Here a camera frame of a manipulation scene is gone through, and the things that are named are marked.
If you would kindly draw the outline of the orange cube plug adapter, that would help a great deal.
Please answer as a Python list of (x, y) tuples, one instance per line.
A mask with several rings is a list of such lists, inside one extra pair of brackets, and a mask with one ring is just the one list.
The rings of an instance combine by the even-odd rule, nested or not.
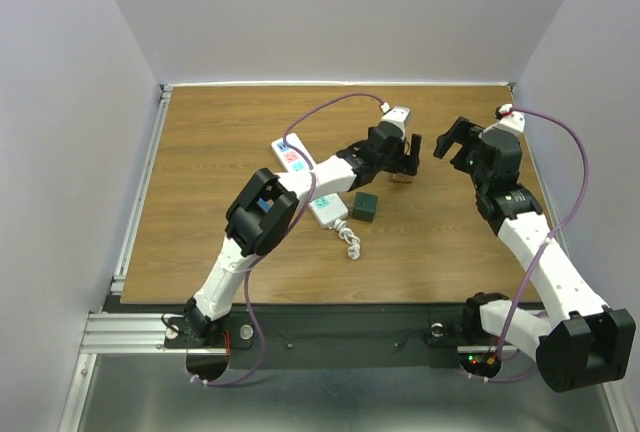
[(404, 173), (394, 173), (391, 176), (391, 179), (396, 183), (412, 183), (414, 181), (414, 177), (411, 175), (407, 175)]

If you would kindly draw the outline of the dark green cube adapter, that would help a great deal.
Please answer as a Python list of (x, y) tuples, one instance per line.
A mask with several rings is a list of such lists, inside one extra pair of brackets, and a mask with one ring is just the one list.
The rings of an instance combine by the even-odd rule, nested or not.
[(376, 216), (377, 205), (377, 195), (357, 192), (351, 206), (351, 217), (354, 220), (371, 223)]

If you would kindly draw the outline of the white multicolour power strip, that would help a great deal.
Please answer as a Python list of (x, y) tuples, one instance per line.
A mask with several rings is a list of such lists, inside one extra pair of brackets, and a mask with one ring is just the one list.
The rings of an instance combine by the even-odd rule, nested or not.
[[(282, 138), (271, 142), (271, 149), (286, 172), (298, 172), (308, 169), (305, 156), (315, 166), (312, 155), (306, 149), (296, 133), (290, 133), (286, 140), (291, 147), (285, 144)], [(312, 201), (308, 209), (311, 211), (319, 225), (324, 229), (336, 229), (336, 224), (345, 221), (348, 217), (348, 208), (338, 194), (321, 196)]]

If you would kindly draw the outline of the blue cube plug adapter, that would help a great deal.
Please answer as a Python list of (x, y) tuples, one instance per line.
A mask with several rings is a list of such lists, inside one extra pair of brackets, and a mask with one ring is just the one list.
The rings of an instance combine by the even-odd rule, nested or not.
[(268, 213), (273, 206), (273, 200), (259, 197), (257, 204), (265, 213)]

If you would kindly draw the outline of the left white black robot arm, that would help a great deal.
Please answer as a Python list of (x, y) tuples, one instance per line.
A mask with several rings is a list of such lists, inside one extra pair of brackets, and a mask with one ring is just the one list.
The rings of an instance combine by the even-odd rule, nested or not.
[(220, 253), (203, 285), (186, 302), (188, 334), (199, 345), (215, 344), (236, 291), (255, 267), (286, 237), (294, 215), (323, 196), (359, 189), (380, 172), (414, 175), (422, 136), (409, 139), (388, 121), (371, 127), (366, 139), (337, 151), (313, 168), (274, 173), (257, 170), (226, 212)]

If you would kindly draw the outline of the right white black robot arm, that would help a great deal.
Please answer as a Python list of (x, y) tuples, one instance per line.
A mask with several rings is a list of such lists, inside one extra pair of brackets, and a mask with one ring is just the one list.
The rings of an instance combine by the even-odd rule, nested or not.
[(522, 266), (546, 312), (537, 317), (519, 307), (518, 297), (477, 293), (465, 303), (461, 333), (472, 342), (493, 336), (499, 346), (516, 347), (555, 392), (618, 381), (626, 375), (635, 321), (584, 281), (540, 203), (520, 184), (524, 125), (517, 112), (489, 127), (459, 117), (436, 140), (437, 158), (459, 144), (453, 167), (470, 176), (480, 216)]

